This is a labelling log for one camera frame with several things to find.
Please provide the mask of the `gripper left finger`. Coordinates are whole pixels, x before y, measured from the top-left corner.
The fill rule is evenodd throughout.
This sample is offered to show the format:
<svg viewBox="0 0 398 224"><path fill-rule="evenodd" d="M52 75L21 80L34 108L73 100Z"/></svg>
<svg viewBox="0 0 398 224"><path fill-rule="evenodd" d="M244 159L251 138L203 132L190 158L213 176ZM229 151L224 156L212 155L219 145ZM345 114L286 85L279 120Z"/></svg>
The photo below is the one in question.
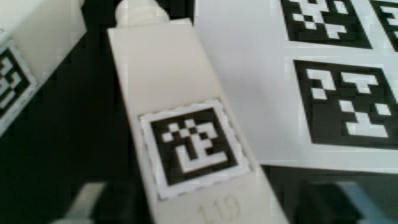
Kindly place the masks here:
<svg viewBox="0 0 398 224"><path fill-rule="evenodd" d="M68 211L50 224L105 224L100 216L100 201L108 186L107 182L84 184Z"/></svg>

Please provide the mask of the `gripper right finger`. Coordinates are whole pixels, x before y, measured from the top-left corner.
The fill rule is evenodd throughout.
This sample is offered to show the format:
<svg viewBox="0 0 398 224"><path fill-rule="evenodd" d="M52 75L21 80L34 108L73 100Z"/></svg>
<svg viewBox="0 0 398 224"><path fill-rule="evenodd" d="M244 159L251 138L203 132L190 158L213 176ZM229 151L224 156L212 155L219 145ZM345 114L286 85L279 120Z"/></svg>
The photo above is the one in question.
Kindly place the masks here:
<svg viewBox="0 0 398 224"><path fill-rule="evenodd" d="M300 186L295 224L391 224L391 217L355 182Z"/></svg>

